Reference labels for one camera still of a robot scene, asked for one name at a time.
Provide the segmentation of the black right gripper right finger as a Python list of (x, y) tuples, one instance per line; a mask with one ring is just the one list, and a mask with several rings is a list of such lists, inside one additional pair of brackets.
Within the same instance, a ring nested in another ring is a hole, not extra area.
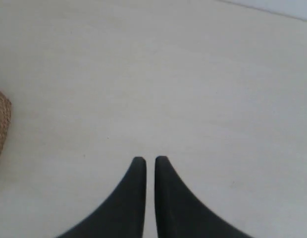
[(155, 160), (154, 206), (159, 238), (249, 237), (200, 202), (167, 156), (158, 156)]

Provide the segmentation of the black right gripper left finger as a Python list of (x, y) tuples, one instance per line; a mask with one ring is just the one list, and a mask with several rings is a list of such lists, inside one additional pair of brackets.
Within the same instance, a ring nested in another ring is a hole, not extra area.
[(135, 157), (110, 196), (61, 238), (141, 238), (147, 189), (147, 165)]

